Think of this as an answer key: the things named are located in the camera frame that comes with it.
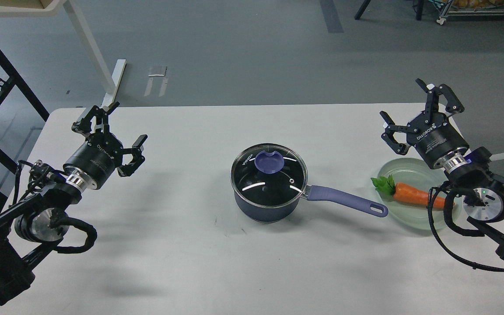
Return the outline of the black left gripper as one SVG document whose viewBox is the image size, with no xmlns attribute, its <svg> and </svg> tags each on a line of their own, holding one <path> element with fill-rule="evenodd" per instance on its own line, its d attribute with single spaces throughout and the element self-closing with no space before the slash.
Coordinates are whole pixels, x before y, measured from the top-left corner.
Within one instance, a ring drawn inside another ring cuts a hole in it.
<svg viewBox="0 0 504 315">
<path fill-rule="evenodd" d="M 118 106 L 120 102 L 108 106 L 93 105 L 72 124 L 74 133 L 89 137 L 63 168 L 68 174 L 80 170 L 88 175 L 92 180 L 89 188 L 93 190 L 100 189 L 116 168 L 120 177 L 130 177 L 145 162 L 143 143 L 148 135 L 140 135 L 130 148 L 124 149 L 122 142 L 110 133 L 109 116 Z M 124 155 L 132 156 L 127 164 L 121 164 Z"/>
</svg>

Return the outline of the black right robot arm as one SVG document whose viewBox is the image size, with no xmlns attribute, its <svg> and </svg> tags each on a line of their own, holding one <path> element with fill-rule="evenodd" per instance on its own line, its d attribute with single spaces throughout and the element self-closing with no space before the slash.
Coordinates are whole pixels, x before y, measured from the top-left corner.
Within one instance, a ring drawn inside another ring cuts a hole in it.
<svg viewBox="0 0 504 315">
<path fill-rule="evenodd" d="M 432 235 L 447 254 L 475 270 L 504 273 L 504 268 L 464 259 L 446 247 L 434 225 L 432 209 L 440 192 L 446 194 L 444 222 L 464 237 L 489 237 L 498 245 L 496 254 L 504 261 L 504 177 L 489 169 L 491 153 L 484 147 L 471 150 L 453 126 L 450 117 L 464 106 L 446 84 L 434 86 L 420 78 L 416 83 L 426 92 L 424 110 L 405 126 L 398 125 L 385 111 L 382 139 L 398 155 L 414 148 L 430 169 L 443 169 L 447 180 L 423 194 Z"/>
</svg>

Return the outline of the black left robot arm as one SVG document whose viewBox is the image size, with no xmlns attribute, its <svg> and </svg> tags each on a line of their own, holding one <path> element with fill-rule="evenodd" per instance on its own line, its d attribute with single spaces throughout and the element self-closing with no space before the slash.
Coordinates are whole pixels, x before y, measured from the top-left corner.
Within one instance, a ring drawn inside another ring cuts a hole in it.
<svg viewBox="0 0 504 315">
<path fill-rule="evenodd" d="M 12 204 L 0 213 L 0 305 L 30 288 L 33 269 L 51 252 L 75 255 L 91 249 L 96 229 L 70 217 L 68 206 L 76 205 L 87 189 L 102 188 L 114 171 L 130 177 L 144 163 L 146 134 L 125 147 L 110 131 L 109 116 L 119 105 L 92 106 L 73 122 L 72 131 L 85 140 L 63 169 L 40 160 L 19 161 L 15 185 L 24 165 L 30 168 L 29 180 L 24 194 L 15 193 Z"/>
</svg>

